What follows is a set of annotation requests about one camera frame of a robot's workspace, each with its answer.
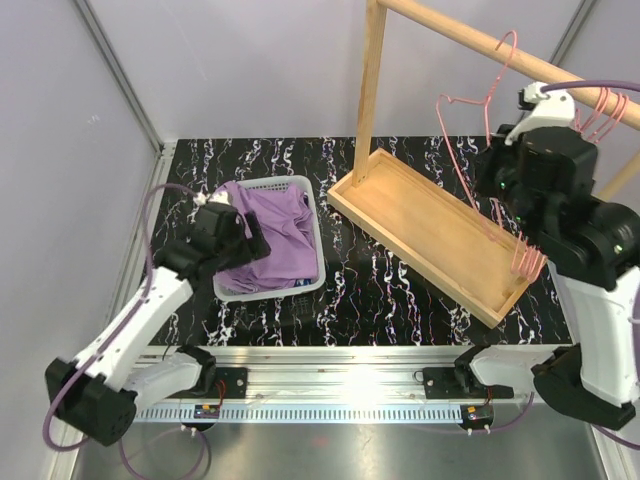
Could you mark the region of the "purple trousers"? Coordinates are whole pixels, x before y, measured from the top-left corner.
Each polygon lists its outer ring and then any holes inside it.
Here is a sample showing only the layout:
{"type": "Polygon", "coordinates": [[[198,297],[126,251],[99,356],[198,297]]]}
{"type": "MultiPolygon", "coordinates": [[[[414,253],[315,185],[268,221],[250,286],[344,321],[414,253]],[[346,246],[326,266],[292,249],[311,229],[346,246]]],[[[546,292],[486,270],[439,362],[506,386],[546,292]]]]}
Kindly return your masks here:
{"type": "Polygon", "coordinates": [[[315,249],[315,214],[306,193],[290,184],[284,191],[248,189],[229,181],[214,193],[227,191],[232,205],[242,214],[254,212],[271,254],[247,265],[214,276],[221,287],[238,294],[293,288],[298,279],[317,279],[319,266],[315,249]]]}

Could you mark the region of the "blue patterned trousers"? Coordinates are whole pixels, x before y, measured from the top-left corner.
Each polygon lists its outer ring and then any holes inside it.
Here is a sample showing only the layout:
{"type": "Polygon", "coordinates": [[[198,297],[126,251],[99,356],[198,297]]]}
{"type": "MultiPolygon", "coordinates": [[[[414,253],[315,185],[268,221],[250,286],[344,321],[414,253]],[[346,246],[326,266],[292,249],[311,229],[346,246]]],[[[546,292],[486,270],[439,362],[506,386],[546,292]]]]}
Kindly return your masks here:
{"type": "Polygon", "coordinates": [[[323,280],[318,279],[298,279],[294,282],[293,288],[301,291],[313,291],[323,285],[323,280]]]}

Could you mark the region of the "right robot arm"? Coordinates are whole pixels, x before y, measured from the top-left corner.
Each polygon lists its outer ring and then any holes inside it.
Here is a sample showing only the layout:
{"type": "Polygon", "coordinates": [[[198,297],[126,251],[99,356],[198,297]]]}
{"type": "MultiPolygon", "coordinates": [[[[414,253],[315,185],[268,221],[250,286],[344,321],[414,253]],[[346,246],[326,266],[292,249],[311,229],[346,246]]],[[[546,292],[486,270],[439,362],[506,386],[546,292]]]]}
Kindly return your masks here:
{"type": "Polygon", "coordinates": [[[619,430],[639,398],[639,217],[593,194],[597,158],[569,127],[518,133],[508,124],[480,153],[477,192],[501,200],[548,258],[578,340],[534,354],[474,347],[457,358],[453,380],[466,396],[531,392],[562,415],[619,430]]]}

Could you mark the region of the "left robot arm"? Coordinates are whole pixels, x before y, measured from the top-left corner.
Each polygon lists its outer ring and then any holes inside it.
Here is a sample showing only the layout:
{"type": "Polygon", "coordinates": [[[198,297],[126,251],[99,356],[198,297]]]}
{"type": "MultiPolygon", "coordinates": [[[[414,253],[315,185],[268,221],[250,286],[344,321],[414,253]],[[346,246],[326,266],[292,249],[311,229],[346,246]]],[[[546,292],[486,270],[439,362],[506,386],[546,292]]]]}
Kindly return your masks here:
{"type": "Polygon", "coordinates": [[[166,245],[157,267],[103,332],[72,360],[45,370],[54,418],[103,446],[118,442],[136,414],[176,393],[205,397],[217,383],[214,355],[183,345],[141,371],[133,368],[168,317],[224,270],[267,257],[271,248],[257,215],[211,202],[196,214],[191,233],[166,245]]]}

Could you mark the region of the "white plastic basket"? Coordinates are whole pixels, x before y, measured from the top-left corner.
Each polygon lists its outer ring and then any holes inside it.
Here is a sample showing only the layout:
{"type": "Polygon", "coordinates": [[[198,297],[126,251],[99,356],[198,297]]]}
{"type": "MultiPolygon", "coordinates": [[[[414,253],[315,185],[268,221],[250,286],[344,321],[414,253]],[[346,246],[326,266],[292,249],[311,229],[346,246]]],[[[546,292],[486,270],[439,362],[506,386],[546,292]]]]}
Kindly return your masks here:
{"type": "Polygon", "coordinates": [[[253,213],[271,253],[245,266],[217,273],[215,295],[227,302],[308,293],[326,278],[313,188],[301,175],[228,181],[227,193],[242,215],[253,213]]]}

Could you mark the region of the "wooden clothes rack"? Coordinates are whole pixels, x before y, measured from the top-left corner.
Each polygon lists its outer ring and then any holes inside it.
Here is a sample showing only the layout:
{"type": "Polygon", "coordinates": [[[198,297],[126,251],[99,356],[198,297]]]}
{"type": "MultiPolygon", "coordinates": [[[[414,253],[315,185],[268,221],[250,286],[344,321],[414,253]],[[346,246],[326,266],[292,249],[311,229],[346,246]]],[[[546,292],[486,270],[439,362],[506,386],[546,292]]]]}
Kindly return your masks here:
{"type": "Polygon", "coordinates": [[[514,221],[502,206],[462,196],[484,141],[373,139],[389,11],[466,33],[410,1],[368,3],[357,135],[321,147],[329,276],[320,320],[350,339],[391,345],[425,344],[439,328],[460,343],[472,326],[506,331],[513,343],[566,342],[550,272],[529,282],[510,270],[518,242],[514,221]]]}

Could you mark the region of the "aluminium mounting rail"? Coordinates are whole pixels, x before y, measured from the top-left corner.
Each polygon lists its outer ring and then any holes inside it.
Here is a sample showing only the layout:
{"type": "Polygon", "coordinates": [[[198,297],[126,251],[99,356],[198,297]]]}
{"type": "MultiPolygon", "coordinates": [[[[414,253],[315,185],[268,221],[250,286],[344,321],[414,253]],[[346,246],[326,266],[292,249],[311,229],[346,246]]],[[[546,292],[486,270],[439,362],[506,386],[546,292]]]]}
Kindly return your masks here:
{"type": "Polygon", "coordinates": [[[446,386],[464,346],[206,347],[215,379],[193,388],[202,367],[174,348],[88,347],[76,362],[88,375],[138,394],[138,422],[459,424],[486,394],[446,386]]]}

